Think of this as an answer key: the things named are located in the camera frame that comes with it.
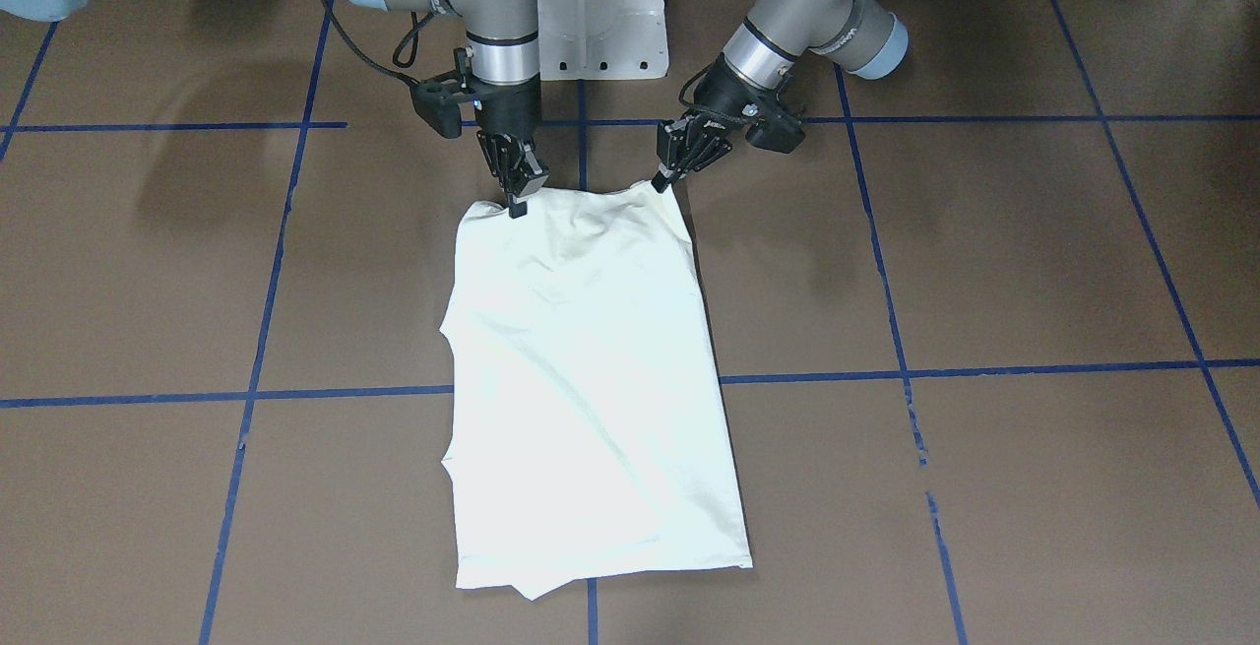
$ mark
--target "blue tape line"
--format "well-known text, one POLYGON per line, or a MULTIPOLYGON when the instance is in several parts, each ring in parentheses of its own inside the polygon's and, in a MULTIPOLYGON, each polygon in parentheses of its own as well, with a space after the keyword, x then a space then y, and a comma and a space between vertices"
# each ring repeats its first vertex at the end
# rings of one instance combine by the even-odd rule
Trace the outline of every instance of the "blue tape line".
POLYGON ((801 372, 800 374, 735 374, 718 378, 721 384, 801 384, 806 382, 868 382, 876 379, 901 379, 901 372, 801 372))
POLYGON ((132 130, 301 130, 346 128, 343 120, 314 121, 263 121, 263 123, 68 123, 19 125, 19 134, 125 134, 132 130))
POLYGON ((455 385, 352 385, 345 389, 282 389, 258 391, 260 402, 271 399, 346 399, 355 397, 417 397, 418 394, 452 394, 455 385))
POLYGON ((586 645, 600 645, 600 588, 586 578, 586 645))
POLYGON ((1246 358, 1246 359, 1207 359, 1207 367, 1211 368, 1247 368, 1247 367, 1260 367, 1260 358, 1246 358))
POLYGON ((912 368, 914 379, 944 379, 945 377, 1019 377, 1029 374, 1094 374, 1094 372, 1160 372, 1178 368, 1198 368, 1192 359, 1169 359, 1153 363, 1081 363, 1081 365, 1024 365, 990 368, 912 368))
MULTIPOLYGON (((331 9, 334 0, 329 0, 331 9)), ((306 107, 302 111, 302 123, 310 123, 311 111, 315 107, 315 89, 319 88, 319 72, 324 63, 324 45, 328 43, 329 15, 324 13, 324 23, 320 25, 319 40, 315 44, 315 60, 311 63, 311 79, 306 88, 306 107)), ((210 571, 210 587, 205 595, 205 612, 202 617, 202 631, 198 645, 209 645, 210 630, 214 626, 214 611, 219 601, 219 586, 223 582, 223 564, 227 561, 228 540, 232 535, 232 519, 236 515, 236 501, 241 489, 241 474, 244 470, 244 456, 248 446, 247 440, 251 425, 253 423, 253 407, 258 391, 258 382, 262 377, 262 362, 267 350, 267 335, 271 331, 271 314, 276 305, 276 290, 280 286, 280 268, 285 260, 285 233, 289 228, 289 214, 294 209, 294 191, 297 188, 297 179, 302 169, 302 157, 306 155, 306 139, 310 127, 302 126, 297 135, 297 150, 294 152, 294 166, 289 173, 289 191, 285 195, 285 210, 280 215, 280 232, 276 236, 276 253, 271 262, 271 281, 267 285, 267 299, 262 307, 262 321, 258 325, 258 345, 253 358, 253 368, 249 372, 249 394, 244 403, 244 412, 241 414, 241 430, 237 437, 236 457, 232 461, 232 479, 228 481, 228 496, 223 504, 223 523, 219 527, 219 542, 214 552, 214 567, 210 571)))
POLYGON ((931 489, 927 491, 927 511, 932 515, 932 532, 936 533, 936 552, 941 558, 941 573, 945 576, 945 591, 949 593, 949 610, 954 615, 954 634, 958 636, 958 645, 966 645, 966 625, 963 622, 963 606, 958 600, 958 585, 954 582, 954 564, 949 558, 949 545, 945 544, 945 534, 941 532, 940 506, 931 489))
POLYGON ((1260 120, 1260 115, 1109 115, 1111 121, 1139 121, 1139 123, 1230 123, 1230 121, 1260 120))
POLYGON ((1096 115, 868 115, 854 123, 1096 123, 1096 115))
MULTIPOLYGON (((1228 123, 1228 121, 1260 121, 1260 115, 856 115, 805 116, 803 123, 1097 123, 1100 120, 1139 121, 1139 123, 1228 123)), ((586 126, 656 125, 649 117, 624 120, 587 120, 586 126)), ((581 120, 544 120, 544 128, 576 128, 581 120)))
POLYGON ((586 184, 586 79, 577 79, 577 188, 587 190, 586 184))
POLYGON ((1216 413, 1221 418, 1221 425, 1225 426, 1225 433, 1230 438, 1230 445, 1234 446, 1234 456, 1237 457, 1239 467, 1242 469, 1242 475, 1247 481, 1247 486, 1251 489, 1251 498, 1255 500, 1256 508, 1260 508, 1260 484, 1256 482, 1255 471, 1251 470, 1251 461, 1247 460, 1247 454, 1245 448, 1242 448, 1241 440, 1239 440, 1237 430, 1234 428, 1234 421, 1230 417, 1230 412, 1225 408, 1221 393, 1216 388, 1216 380, 1212 379, 1212 372, 1208 367, 1207 359, 1203 357, 1202 345, 1198 343, 1198 336, 1194 335, 1194 329, 1191 326, 1189 315, 1186 312, 1186 307, 1181 300, 1181 294, 1178 294, 1177 285, 1173 282, 1172 273, 1168 271, 1168 263, 1164 262, 1164 254, 1159 249, 1159 242, 1155 238, 1155 232, 1150 227, 1145 209, 1143 209, 1142 200, 1138 197, 1138 188, 1134 186, 1133 178, 1129 174, 1129 166, 1125 165, 1124 156, 1120 155, 1120 146, 1115 142, 1115 135, 1111 134, 1111 125, 1108 123, 1106 116, 1102 115, 1102 103, 1099 101, 1097 91, 1094 89, 1092 81, 1090 81, 1089 71, 1085 69, 1085 60, 1081 57, 1080 49, 1076 48, 1076 40, 1072 38, 1071 30, 1067 26, 1067 18, 1063 16, 1058 0, 1050 0, 1050 5, 1053 8, 1055 16, 1058 20, 1058 26, 1062 30, 1063 38, 1067 39, 1067 48, 1071 49, 1072 58, 1076 60, 1076 67, 1081 72, 1081 81, 1084 81, 1085 89, 1090 94, 1090 101, 1094 102, 1094 110, 1097 111, 1100 120, 1102 120, 1102 132, 1106 134, 1108 146, 1111 146, 1111 155, 1115 156, 1115 164, 1120 170, 1120 179, 1124 181, 1125 190, 1129 191, 1129 200, 1133 204, 1134 213, 1138 214, 1138 222, 1142 223, 1142 232, 1147 236, 1147 244, 1150 246, 1152 254, 1155 256, 1155 263, 1159 265, 1159 273, 1164 278, 1164 286, 1168 287, 1168 294, 1173 300, 1174 307, 1177 309, 1177 316, 1181 319, 1182 328, 1186 331, 1186 339, 1189 341, 1191 349, 1194 353, 1197 367, 1202 372, 1203 382, 1207 384, 1207 391, 1212 396, 1212 402, 1216 404, 1216 413))
POLYGON ((44 66, 44 57, 48 54, 49 44, 53 43, 53 34, 57 34, 57 26, 59 23, 54 21, 48 26, 48 31, 44 34, 43 43, 39 44, 39 52, 35 53, 35 62, 32 62, 30 74, 26 74, 26 84, 21 88, 21 97, 18 97, 18 106, 14 106, 13 117, 9 118, 9 128, 4 132, 4 139, 0 139, 0 160, 4 160, 6 152, 9 152, 9 144, 13 142, 13 135, 18 130, 18 120, 21 120, 21 111, 25 111, 26 101, 30 98, 30 89, 35 88, 35 77, 39 76, 39 67, 44 66))
POLYGON ((0 399, 0 408, 103 407, 118 403, 204 403, 243 402, 248 391, 207 391, 194 394, 115 394, 115 397, 37 397, 0 399))
MULTIPOLYGON (((1260 368, 1260 358, 1207 359, 1211 368, 1260 368)), ((912 368, 911 379, 949 379, 949 377, 1019 377, 1036 374, 1105 374, 1106 372, 1168 372, 1198 368, 1193 359, 1169 359, 1150 363, 1081 363, 1081 365, 1022 365, 985 368, 912 368)), ((738 384, 804 384, 811 382, 877 382, 901 379, 900 370, 868 372, 796 372, 795 374, 732 374, 719 377, 724 385, 738 384)), ((416 397, 416 394, 452 394, 454 385, 341 385, 325 389, 270 391, 204 391, 185 394, 103 394, 102 397, 35 397, 0 399, 0 408, 63 408, 100 407, 113 403, 208 403, 260 402, 275 399, 346 399, 365 397, 416 397)))
POLYGON ((858 174, 858 190, 862 191, 862 209, 866 210, 867 223, 871 228, 871 249, 874 253, 874 265, 879 271, 879 282, 883 285, 883 300, 888 306, 888 328, 892 331, 892 345, 897 350, 897 368, 901 374, 901 388, 906 394, 906 412, 910 414, 910 431, 915 436, 915 447, 919 448, 919 465, 922 467, 927 466, 927 446, 924 443, 924 433, 919 430, 919 414, 915 412, 915 393, 910 383, 910 368, 906 363, 906 350, 905 345, 901 343, 901 328, 897 326, 897 310, 892 304, 892 286, 888 282, 888 271, 883 265, 883 251, 879 246, 879 232, 874 223, 874 209, 871 205, 871 194, 867 190, 866 183, 866 170, 862 168, 862 151, 858 150, 858 132, 853 127, 852 115, 849 110, 849 93, 844 88, 844 74, 840 72, 840 67, 832 66, 835 74, 835 87, 840 92, 840 106, 844 110, 845 128, 849 134, 849 147, 853 151, 853 168, 858 174))
POLYGON ((587 120, 586 121, 586 125, 595 125, 595 126, 611 126, 611 125, 653 125, 653 126, 656 126, 656 123, 660 123, 660 120, 656 120, 655 117, 617 117, 616 120, 607 120, 607 117, 602 117, 602 120, 587 120))

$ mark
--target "brown floor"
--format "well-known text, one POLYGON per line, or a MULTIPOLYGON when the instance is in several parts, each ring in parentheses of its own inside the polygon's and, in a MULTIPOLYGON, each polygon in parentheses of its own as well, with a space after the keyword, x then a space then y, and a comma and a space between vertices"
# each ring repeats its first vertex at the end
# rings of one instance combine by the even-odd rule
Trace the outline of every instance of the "brown floor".
MULTIPOLYGON (((556 184, 649 178, 752 1, 546 86, 556 184)), ((537 603, 454 587, 474 139, 316 0, 0 16, 0 642, 1256 642, 1260 0, 882 3, 900 71, 803 60, 801 150, 683 190, 757 568, 537 603)))

